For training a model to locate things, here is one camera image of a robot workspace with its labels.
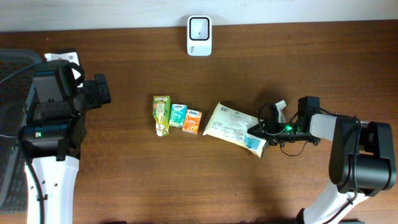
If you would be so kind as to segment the green juice carton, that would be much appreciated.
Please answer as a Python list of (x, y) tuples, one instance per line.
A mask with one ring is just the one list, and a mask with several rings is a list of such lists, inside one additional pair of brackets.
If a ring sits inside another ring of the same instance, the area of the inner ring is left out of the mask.
[(155, 119), (156, 134), (160, 137), (169, 134), (170, 110), (171, 100), (169, 96), (154, 96), (153, 117)]

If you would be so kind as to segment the orange tissue pack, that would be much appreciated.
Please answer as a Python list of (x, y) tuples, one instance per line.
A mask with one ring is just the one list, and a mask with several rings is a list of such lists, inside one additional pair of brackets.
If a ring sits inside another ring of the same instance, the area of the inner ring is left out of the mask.
[(197, 134), (200, 126), (202, 112), (188, 109), (185, 115), (182, 131)]

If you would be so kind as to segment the teal tissue pack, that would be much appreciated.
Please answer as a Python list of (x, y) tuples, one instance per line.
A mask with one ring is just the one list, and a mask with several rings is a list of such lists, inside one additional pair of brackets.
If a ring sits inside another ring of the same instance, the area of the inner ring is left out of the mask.
[(169, 118), (169, 125), (176, 128), (182, 128), (185, 122), (187, 105), (172, 104)]

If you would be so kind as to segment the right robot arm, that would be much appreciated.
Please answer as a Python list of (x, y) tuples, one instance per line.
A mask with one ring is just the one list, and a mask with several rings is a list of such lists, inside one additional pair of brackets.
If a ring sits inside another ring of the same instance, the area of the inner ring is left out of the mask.
[(397, 169), (390, 124), (332, 113), (316, 96), (300, 98), (289, 121), (284, 108), (283, 101), (269, 105), (271, 118), (259, 114), (248, 133), (279, 147), (331, 141), (330, 180), (316, 201), (299, 211), (295, 223), (339, 223), (359, 203), (394, 186)]

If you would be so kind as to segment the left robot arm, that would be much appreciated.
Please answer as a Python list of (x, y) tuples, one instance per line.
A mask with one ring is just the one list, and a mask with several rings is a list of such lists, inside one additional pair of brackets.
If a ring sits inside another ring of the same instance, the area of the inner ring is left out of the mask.
[(99, 73), (68, 60), (34, 65), (33, 100), (17, 136), (25, 158), (28, 223), (72, 223), (73, 194), (86, 136), (86, 113), (111, 102)]

